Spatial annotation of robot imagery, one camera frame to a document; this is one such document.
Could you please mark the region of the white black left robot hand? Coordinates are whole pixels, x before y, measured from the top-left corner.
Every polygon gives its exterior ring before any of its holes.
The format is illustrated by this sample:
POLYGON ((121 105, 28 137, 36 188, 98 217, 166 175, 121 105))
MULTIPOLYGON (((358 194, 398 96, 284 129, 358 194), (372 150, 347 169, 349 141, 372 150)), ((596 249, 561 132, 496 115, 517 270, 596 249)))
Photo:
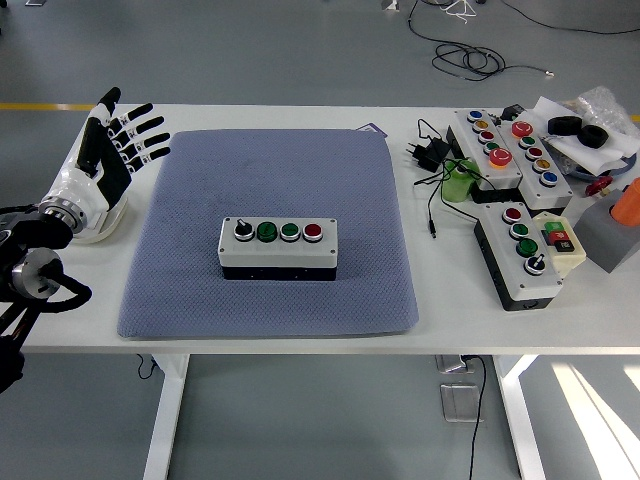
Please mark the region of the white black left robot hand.
POLYGON ((117 113, 119 88, 90 110, 49 192, 41 212, 62 219, 78 242, 97 242, 115 230, 126 210, 132 176, 170 152, 170 134, 158 128, 164 117, 145 103, 117 113))

